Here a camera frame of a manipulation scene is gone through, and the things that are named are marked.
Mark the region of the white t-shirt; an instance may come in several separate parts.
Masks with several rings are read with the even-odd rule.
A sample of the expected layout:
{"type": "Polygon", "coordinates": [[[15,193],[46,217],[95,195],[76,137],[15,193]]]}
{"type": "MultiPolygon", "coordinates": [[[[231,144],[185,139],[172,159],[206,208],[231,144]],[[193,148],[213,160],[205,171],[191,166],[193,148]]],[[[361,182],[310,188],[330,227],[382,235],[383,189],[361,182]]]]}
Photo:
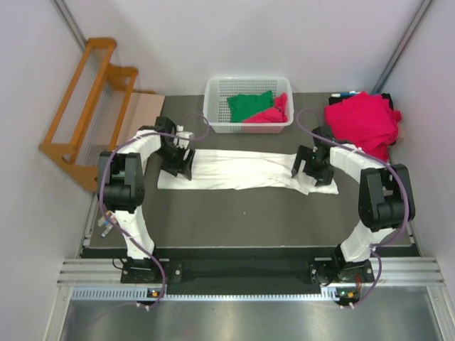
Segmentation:
{"type": "Polygon", "coordinates": [[[317,186],[316,180],[300,172],[291,175],[296,154],[198,149],[194,155],[192,178],[159,173],[157,188],[162,190],[246,190],[287,188],[304,195],[338,194],[334,180],[317,186]]]}

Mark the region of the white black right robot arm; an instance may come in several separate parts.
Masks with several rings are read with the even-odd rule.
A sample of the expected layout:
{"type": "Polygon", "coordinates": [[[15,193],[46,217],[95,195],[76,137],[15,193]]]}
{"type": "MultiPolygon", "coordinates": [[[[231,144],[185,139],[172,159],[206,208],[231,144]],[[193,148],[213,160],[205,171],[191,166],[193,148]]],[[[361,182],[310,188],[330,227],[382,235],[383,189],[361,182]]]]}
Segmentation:
{"type": "Polygon", "coordinates": [[[395,232],[406,229],[414,219],[415,205],[409,171],[363,152],[348,141],[336,140],[329,126],[310,134],[314,147],[300,145],[291,176],[303,173],[315,186],[329,185],[338,169],[358,183],[359,222],[349,237],[336,247],[331,270],[340,281],[358,272],[357,263],[370,258],[375,248],[395,232]]]}

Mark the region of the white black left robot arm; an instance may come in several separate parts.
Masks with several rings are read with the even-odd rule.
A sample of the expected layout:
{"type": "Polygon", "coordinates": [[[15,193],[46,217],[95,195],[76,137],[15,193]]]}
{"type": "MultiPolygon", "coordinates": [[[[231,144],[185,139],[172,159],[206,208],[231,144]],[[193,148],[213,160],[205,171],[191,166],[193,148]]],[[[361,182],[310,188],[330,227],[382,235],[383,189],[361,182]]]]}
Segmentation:
{"type": "Polygon", "coordinates": [[[97,168],[97,196],[106,215],[119,228],[127,245],[127,257],[139,261],[136,272],[145,281],[155,281],[161,265],[152,256],[155,243],[146,228],[142,204],[146,190],[144,167],[152,154],[161,160],[161,170],[176,177],[192,179],[196,151],[189,147],[192,132],[175,124],[167,117],[159,117],[153,126],[141,126],[129,140],[113,151],[99,155],[97,168]]]}

